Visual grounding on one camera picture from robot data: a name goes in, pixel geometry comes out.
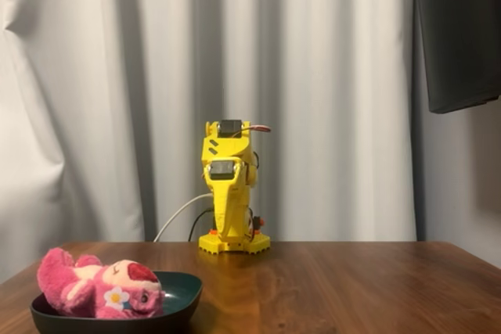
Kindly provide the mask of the yellow gripper black motor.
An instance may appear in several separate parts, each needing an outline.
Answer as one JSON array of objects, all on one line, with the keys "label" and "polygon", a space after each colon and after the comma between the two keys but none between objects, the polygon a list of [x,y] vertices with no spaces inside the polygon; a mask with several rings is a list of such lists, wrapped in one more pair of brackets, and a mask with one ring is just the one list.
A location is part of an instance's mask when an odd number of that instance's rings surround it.
[{"label": "yellow gripper black motor", "polygon": [[[221,240],[229,235],[251,240],[250,189],[255,185],[257,167],[239,157],[215,158],[204,167],[204,180],[214,197],[214,219]],[[233,189],[233,182],[243,184]]]}]

